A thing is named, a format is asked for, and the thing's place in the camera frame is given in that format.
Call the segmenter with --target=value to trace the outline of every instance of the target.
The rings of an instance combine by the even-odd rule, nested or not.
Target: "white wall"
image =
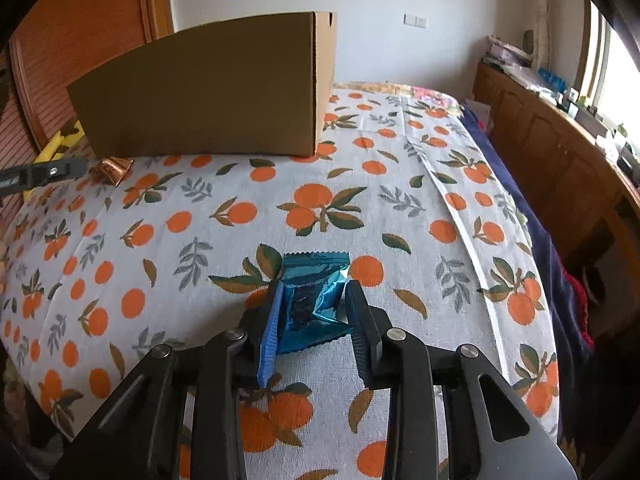
[[[582,50],[584,0],[553,0],[551,12],[551,71],[572,86]]]
[[[338,13],[335,81],[393,81],[469,94],[487,34],[522,44],[530,0],[172,0],[176,30],[253,14]],[[402,24],[404,13],[428,20]]]

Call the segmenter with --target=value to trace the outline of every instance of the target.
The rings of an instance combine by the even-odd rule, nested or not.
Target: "wooden door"
[[[509,83],[495,110],[494,128],[489,138],[495,151],[511,171],[522,158],[522,143],[525,140],[523,127],[529,121],[533,95],[515,83]]]
[[[491,107],[490,115],[494,120],[502,97],[502,87],[496,81],[497,75],[498,72],[483,63],[479,63],[473,90],[476,101]]]
[[[41,146],[75,115],[69,83],[157,37],[158,23],[168,28],[168,18],[153,3],[38,0],[33,6],[10,46],[20,101]]]
[[[588,236],[602,217],[607,201],[594,168],[577,153],[545,198],[538,218],[545,226],[560,257],[566,259]]]
[[[548,195],[562,179],[572,160],[572,153],[562,145],[564,124],[547,105],[534,98],[529,114],[515,131],[521,137],[516,144],[509,171],[536,214],[548,202]]]

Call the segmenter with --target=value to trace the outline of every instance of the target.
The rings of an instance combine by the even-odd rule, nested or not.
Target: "cardboard box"
[[[207,23],[144,44],[68,86],[98,157],[310,156],[334,81],[336,16]]]

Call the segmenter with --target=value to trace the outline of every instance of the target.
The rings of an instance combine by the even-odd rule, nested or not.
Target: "orange print bedspread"
[[[349,251],[370,304],[425,343],[478,346],[555,433],[538,271],[457,110],[437,92],[337,86],[310,158],[147,157],[117,188],[92,173],[37,189],[7,231],[0,336],[43,410],[73,438],[151,347],[234,326],[284,253]],[[249,478],[381,475],[388,392],[363,390],[349,337],[280,356],[242,399]]]

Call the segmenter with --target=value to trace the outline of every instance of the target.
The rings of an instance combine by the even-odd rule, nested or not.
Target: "red cloth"
[[[594,348],[595,343],[593,339],[591,339],[591,336],[589,335],[589,333],[587,332],[587,325],[588,325],[588,319],[589,319],[589,313],[587,309],[587,306],[588,306],[587,291],[584,290],[584,287],[582,286],[582,283],[580,283],[579,280],[574,278],[572,275],[570,275],[566,271],[564,266],[562,266],[562,273],[564,274],[565,279],[572,286],[575,293],[575,299],[577,301],[577,304],[575,305],[575,315],[577,317],[578,326],[580,327],[580,334],[582,335],[586,343],[591,348]]]

